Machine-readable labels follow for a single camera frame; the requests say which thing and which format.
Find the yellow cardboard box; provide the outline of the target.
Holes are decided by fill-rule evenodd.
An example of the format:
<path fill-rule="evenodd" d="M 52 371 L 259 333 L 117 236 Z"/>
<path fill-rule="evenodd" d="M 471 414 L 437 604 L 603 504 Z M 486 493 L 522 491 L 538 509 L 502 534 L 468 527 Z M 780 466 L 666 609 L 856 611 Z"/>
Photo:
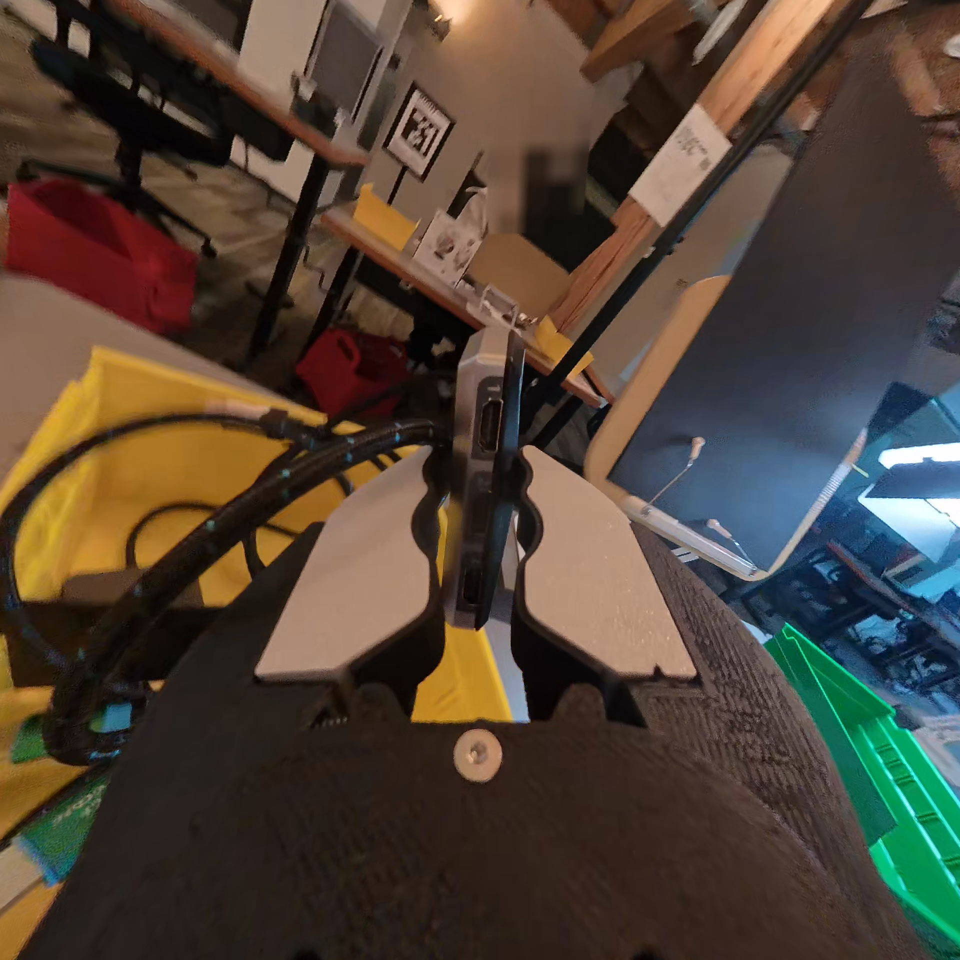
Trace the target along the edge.
<path fill-rule="evenodd" d="M 371 183 L 363 184 L 354 205 L 353 221 L 398 252 L 413 238 L 420 221 L 413 221 L 379 198 Z"/>

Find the yellow plastic bin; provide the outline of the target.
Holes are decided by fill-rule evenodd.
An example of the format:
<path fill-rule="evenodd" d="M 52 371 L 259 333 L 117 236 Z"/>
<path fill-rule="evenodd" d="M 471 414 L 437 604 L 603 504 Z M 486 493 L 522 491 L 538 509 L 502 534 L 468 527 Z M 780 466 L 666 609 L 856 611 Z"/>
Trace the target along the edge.
<path fill-rule="evenodd" d="M 281 408 L 313 424 L 326 419 L 325 414 L 291 401 L 255 396 L 253 388 L 230 386 L 97 346 L 86 372 L 67 384 L 6 474 L 2 509 L 63 447 L 136 418 L 204 411 L 219 403 Z M 222 505 L 246 488 L 284 446 L 215 425 L 173 427 L 145 431 L 83 457 L 44 492 L 65 495 L 72 481 L 82 481 L 82 494 L 93 496 L 87 532 L 67 580 L 79 574 L 123 570 L 128 535 L 151 511 L 163 508 L 165 512 L 145 521 L 133 541 L 133 566 L 151 566 L 194 527 L 206 522 L 210 506 Z M 375 461 L 359 463 L 342 474 L 345 485 L 330 479 L 280 511 L 271 522 L 299 533 L 309 522 L 325 521 L 346 499 L 348 490 L 372 481 L 417 449 L 415 445 L 401 447 L 379 454 Z M 242 547 L 236 546 L 200 576 L 198 586 L 206 605 L 225 607 L 250 582 Z M 442 660 L 419 686 L 413 718 L 418 722 L 516 718 L 483 630 L 446 628 Z M 2 909 L 2 958 L 17 958 L 60 889 L 60 883 L 28 889 L 25 875 L 22 877 L 20 893 Z"/>

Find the black bin divider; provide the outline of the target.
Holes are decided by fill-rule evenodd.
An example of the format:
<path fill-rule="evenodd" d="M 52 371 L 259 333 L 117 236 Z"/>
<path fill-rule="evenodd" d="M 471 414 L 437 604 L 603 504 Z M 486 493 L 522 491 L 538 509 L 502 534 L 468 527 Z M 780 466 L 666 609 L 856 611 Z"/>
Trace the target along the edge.
<path fill-rule="evenodd" d="M 94 624 L 138 580 L 141 570 L 127 568 L 78 574 L 66 581 L 50 599 L 25 600 L 30 624 L 44 642 L 67 661 L 81 649 Z M 130 681 L 166 679 L 198 636 L 220 615 L 222 605 L 207 605 L 198 584 L 191 584 L 151 627 L 124 661 Z M 12 685 L 17 688 L 50 687 L 57 666 L 27 641 L 6 634 Z"/>

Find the black board with wooden rim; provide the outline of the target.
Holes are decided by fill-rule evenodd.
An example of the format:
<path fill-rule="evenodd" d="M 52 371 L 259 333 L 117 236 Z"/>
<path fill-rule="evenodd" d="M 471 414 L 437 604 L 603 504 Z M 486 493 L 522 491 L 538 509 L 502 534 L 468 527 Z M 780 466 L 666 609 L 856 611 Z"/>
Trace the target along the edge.
<path fill-rule="evenodd" d="M 781 567 L 857 461 L 958 271 L 958 208 L 862 38 L 730 277 L 694 284 L 584 460 L 626 516 L 746 581 Z"/>

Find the white picture card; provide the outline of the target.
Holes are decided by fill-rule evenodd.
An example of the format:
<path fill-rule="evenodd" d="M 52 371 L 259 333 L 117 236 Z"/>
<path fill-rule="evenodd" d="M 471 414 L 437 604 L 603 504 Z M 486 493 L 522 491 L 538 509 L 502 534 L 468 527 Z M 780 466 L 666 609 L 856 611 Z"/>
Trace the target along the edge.
<path fill-rule="evenodd" d="M 438 210 L 412 254 L 415 264 L 450 287 L 461 282 L 482 242 L 481 233 Z"/>

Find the wooden post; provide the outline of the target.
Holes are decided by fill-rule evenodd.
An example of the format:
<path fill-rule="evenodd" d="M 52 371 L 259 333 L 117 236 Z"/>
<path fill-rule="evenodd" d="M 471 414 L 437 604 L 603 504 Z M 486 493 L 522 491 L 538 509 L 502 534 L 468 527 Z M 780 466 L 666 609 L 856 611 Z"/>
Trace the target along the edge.
<path fill-rule="evenodd" d="M 840 2 L 775 1 L 763 6 L 696 101 L 728 140 L 808 37 L 836 18 Z M 614 216 L 614 233 L 573 271 L 563 298 L 549 309 L 556 329 L 570 335 L 622 272 L 636 265 L 663 227 L 629 196 Z"/>

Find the white notice paper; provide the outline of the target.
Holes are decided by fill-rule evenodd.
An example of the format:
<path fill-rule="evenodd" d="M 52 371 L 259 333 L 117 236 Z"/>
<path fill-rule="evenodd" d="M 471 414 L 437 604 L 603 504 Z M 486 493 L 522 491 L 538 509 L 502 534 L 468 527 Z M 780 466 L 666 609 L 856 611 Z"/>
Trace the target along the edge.
<path fill-rule="evenodd" d="M 629 197 L 659 227 L 667 227 L 731 147 L 696 102 L 630 187 Z"/>

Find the black office chair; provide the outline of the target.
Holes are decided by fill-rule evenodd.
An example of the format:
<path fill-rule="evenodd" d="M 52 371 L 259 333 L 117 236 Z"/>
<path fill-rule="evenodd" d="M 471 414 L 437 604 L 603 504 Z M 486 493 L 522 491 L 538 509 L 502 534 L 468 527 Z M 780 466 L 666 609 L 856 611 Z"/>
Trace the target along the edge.
<path fill-rule="evenodd" d="M 108 13 L 103 2 L 52 5 L 54 38 L 34 39 L 30 56 L 43 75 L 70 94 L 74 107 L 114 132 L 118 174 L 25 157 L 15 180 L 27 183 L 49 174 L 100 188 L 168 237 L 173 237 L 169 224 L 195 234 L 200 254 L 216 258 L 209 234 L 143 187 L 144 156 L 222 169 L 231 160 L 234 139 L 242 138 L 282 162 L 294 137 L 233 89 L 202 75 L 198 66 L 162 52 L 137 26 Z"/>

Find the green plastic bin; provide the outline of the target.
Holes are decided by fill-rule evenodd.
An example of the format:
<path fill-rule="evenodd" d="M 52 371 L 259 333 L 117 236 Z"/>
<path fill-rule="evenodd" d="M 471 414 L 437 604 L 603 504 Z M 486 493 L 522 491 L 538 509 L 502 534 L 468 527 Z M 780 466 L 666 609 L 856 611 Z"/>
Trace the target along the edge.
<path fill-rule="evenodd" d="M 791 625 L 765 644 L 811 715 L 873 864 L 930 956 L 959 957 L 959 804 L 893 705 Z"/>

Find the silver HDMI switch hub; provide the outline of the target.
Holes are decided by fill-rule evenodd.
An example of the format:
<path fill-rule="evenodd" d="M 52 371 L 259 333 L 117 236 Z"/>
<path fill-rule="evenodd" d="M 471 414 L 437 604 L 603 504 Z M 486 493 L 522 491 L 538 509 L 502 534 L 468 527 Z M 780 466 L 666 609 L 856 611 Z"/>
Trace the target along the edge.
<path fill-rule="evenodd" d="M 441 588 L 449 626 L 478 631 L 490 616 L 517 498 L 522 337 L 476 331 L 457 370 Z"/>

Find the small red bag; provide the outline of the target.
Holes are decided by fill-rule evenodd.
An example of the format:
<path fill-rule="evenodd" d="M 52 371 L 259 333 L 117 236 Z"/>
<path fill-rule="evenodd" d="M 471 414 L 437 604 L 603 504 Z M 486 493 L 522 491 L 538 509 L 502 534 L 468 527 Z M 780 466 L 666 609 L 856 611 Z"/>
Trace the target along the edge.
<path fill-rule="evenodd" d="M 294 367 L 318 411 L 329 419 L 349 412 L 408 377 L 405 342 L 360 330 L 322 332 Z"/>

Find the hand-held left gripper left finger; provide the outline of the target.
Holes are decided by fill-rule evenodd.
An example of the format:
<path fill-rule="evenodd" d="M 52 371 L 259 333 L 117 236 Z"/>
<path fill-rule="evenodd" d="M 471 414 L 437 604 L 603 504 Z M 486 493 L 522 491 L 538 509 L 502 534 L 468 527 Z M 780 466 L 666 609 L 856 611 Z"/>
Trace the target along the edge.
<path fill-rule="evenodd" d="M 330 515 L 261 654 L 271 683 L 418 685 L 445 650 L 442 458 L 423 446 Z"/>

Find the large red bag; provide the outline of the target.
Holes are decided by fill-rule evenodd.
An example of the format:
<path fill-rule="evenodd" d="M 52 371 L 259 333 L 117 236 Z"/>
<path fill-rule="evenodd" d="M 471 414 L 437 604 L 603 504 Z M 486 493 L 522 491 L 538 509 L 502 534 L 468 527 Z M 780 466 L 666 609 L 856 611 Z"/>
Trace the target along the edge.
<path fill-rule="evenodd" d="M 75 181 L 7 189 L 6 269 L 162 335 L 191 327 L 198 256 Z"/>

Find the small yellow box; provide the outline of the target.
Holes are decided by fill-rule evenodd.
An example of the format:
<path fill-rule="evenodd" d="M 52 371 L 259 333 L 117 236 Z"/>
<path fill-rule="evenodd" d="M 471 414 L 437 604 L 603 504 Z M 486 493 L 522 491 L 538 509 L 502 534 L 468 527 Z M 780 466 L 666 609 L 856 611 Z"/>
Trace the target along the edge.
<path fill-rule="evenodd" d="M 539 319 L 534 327 L 534 341 L 536 348 L 544 354 L 554 366 L 560 364 L 567 353 L 574 347 L 574 342 L 565 334 L 561 333 L 555 326 L 549 315 L 544 315 Z M 568 378 L 576 378 L 585 371 L 585 369 L 594 363 L 594 354 L 587 351 L 580 358 L 578 363 L 573 366 Z"/>

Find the wooden desk with black legs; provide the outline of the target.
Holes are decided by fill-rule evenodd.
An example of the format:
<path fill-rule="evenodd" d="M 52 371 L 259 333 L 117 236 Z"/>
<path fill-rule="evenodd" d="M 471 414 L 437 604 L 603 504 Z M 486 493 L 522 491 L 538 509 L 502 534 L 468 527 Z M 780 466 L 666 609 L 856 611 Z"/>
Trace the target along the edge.
<path fill-rule="evenodd" d="M 309 148 L 313 154 L 269 286 L 263 295 L 246 355 L 236 366 L 238 372 L 246 372 L 270 345 L 282 302 L 306 250 L 309 230 L 330 172 L 365 167 L 370 156 L 365 150 L 326 137 L 316 126 L 306 123 L 291 108 L 283 105 L 279 96 L 250 80 L 238 66 L 218 53 L 213 45 L 159 9 L 138 1 L 114 1 L 109 2 L 109 6 L 119 16 L 135 23 L 151 41 L 164 44 L 226 86 L 249 108 L 262 114 L 273 126 Z"/>

